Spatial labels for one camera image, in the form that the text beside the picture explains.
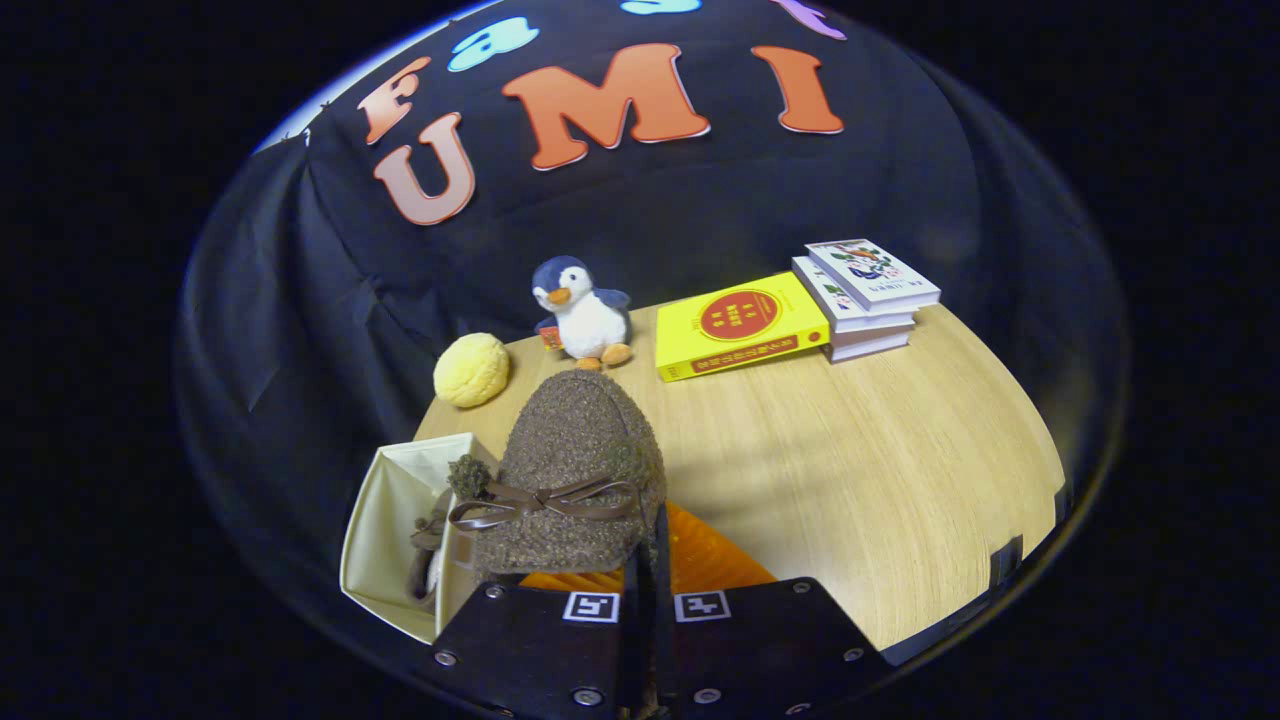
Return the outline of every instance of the orange letter i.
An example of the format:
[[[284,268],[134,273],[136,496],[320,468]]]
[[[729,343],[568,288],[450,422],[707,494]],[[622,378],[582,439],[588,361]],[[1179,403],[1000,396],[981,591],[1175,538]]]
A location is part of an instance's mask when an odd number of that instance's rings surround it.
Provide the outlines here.
[[[845,129],[845,123],[832,114],[827,96],[818,81],[818,68],[822,63],[806,53],[758,45],[751,54],[773,68],[773,76],[782,90],[783,109],[778,115],[782,127],[795,132],[836,135]]]

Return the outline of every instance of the brown ribbon bow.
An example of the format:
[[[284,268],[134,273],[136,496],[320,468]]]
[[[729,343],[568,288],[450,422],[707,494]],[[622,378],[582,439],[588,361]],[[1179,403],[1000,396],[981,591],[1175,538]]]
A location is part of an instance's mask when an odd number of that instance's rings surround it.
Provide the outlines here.
[[[626,500],[618,505],[573,505],[579,500],[586,500],[588,497],[594,497],[614,488],[625,488],[627,491]],[[498,483],[489,483],[485,489],[494,497],[506,498],[506,502],[498,500],[468,500],[460,502],[449,511],[449,523],[454,528],[460,530],[483,530],[531,512],[538,512],[539,510],[552,510],[561,515],[582,518],[585,520],[611,520],[627,515],[640,501],[640,493],[634,484],[625,480],[613,480],[607,475],[589,478],[580,483],[558,488],[539,488],[532,492]],[[498,512],[489,512],[479,518],[462,518],[468,511],[480,507],[494,507]]]

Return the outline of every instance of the penguin's flipper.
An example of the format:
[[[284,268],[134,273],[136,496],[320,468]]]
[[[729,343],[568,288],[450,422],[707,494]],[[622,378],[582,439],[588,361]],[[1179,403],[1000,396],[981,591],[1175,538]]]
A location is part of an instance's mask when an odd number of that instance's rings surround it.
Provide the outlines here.
[[[595,296],[600,299],[600,302],[614,310],[622,310],[631,304],[631,296],[621,290],[595,288]]]

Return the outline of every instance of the white book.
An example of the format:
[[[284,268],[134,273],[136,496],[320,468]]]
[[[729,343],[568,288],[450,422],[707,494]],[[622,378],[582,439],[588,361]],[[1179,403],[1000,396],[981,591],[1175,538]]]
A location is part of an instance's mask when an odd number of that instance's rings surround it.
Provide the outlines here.
[[[902,347],[908,343],[908,336],[910,334],[910,331],[902,331],[870,340],[849,342],[845,345],[828,343],[822,346],[822,352],[827,356],[827,360],[831,360],[832,364],[842,363],[845,360],[852,360],[854,357],[861,357],[863,355],[870,355],[872,352]]]
[[[818,301],[823,314],[831,320],[831,333],[840,334],[873,328],[914,325],[915,307],[877,310],[870,313],[864,310],[856,300],[849,296],[822,268],[810,258],[792,258],[791,269],[800,282],[809,288],[809,295]]]
[[[805,245],[809,256],[870,311],[933,305],[942,291],[869,240]]]

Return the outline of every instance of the blue letter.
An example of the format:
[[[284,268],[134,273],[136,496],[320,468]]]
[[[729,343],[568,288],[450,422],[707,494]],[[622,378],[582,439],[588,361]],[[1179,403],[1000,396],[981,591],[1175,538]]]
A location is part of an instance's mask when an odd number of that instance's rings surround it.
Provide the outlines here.
[[[525,18],[511,18],[481,29],[467,37],[453,49],[449,70],[461,73],[493,58],[498,53],[509,53],[538,37],[538,29],[529,28]]]
[[[701,0],[628,0],[618,5],[632,15],[654,13],[690,13],[703,6]]]

